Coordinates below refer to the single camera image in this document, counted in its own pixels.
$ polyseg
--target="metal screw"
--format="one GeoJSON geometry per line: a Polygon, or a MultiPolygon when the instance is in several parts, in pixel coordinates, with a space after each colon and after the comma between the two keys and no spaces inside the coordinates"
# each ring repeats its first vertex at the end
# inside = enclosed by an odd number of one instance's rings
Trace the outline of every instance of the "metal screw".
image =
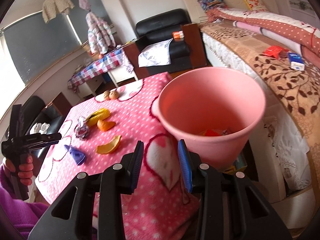
{"type": "Polygon", "coordinates": [[[201,163],[201,164],[199,165],[199,167],[200,167],[201,170],[207,170],[207,169],[209,169],[209,165],[206,164],[206,163],[201,163]]]}
{"type": "Polygon", "coordinates": [[[121,170],[122,169],[122,164],[120,164],[120,163],[116,163],[115,165],[113,165],[113,167],[112,167],[114,170],[121,170]]]}
{"type": "Polygon", "coordinates": [[[244,173],[241,172],[241,171],[238,171],[238,172],[236,173],[236,176],[237,176],[239,179],[243,179],[243,178],[244,178],[244,173]]]}
{"type": "Polygon", "coordinates": [[[85,172],[80,172],[80,173],[78,173],[77,178],[84,179],[86,176],[87,176],[87,174],[85,174],[85,172]]]}

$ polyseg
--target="blue and white box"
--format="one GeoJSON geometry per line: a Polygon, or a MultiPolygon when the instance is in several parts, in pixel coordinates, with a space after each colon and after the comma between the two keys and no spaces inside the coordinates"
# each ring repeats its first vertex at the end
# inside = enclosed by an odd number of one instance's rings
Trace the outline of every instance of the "blue and white box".
{"type": "Polygon", "coordinates": [[[290,68],[299,70],[299,71],[304,71],[304,62],[301,56],[297,53],[292,53],[288,52],[288,57],[290,61],[290,68]]]}

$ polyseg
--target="pink jacket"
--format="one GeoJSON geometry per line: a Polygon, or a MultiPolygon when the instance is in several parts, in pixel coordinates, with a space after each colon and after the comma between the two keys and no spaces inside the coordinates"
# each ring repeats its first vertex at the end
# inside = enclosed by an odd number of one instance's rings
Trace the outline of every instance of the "pink jacket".
{"type": "Polygon", "coordinates": [[[109,46],[116,46],[112,31],[106,21],[89,12],[86,16],[89,27],[88,41],[92,53],[106,54],[109,46]]]}

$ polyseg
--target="orange box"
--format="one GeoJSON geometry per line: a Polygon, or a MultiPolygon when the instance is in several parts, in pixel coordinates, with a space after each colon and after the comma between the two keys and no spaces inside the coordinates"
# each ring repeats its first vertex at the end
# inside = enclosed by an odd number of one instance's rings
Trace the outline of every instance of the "orange box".
{"type": "Polygon", "coordinates": [[[184,34],[183,31],[179,31],[179,32],[173,32],[172,33],[173,38],[176,39],[183,39],[184,38],[184,34]]]}

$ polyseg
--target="gray window blind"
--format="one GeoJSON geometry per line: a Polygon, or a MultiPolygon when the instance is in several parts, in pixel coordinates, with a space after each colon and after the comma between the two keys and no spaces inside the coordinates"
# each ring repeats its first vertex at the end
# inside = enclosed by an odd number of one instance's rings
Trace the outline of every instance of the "gray window blind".
{"type": "Polygon", "coordinates": [[[79,46],[68,20],[61,14],[47,24],[42,13],[27,17],[5,29],[4,37],[25,84],[79,46]]]}
{"type": "MultiPolygon", "coordinates": [[[[81,42],[85,43],[88,40],[88,25],[85,20],[85,17],[88,11],[85,11],[79,8],[79,0],[71,0],[71,1],[74,3],[75,8],[71,10],[69,17],[81,42]]],[[[91,4],[91,11],[98,17],[108,22],[109,25],[111,25],[111,20],[101,0],[89,0],[89,2],[91,4]]]]}

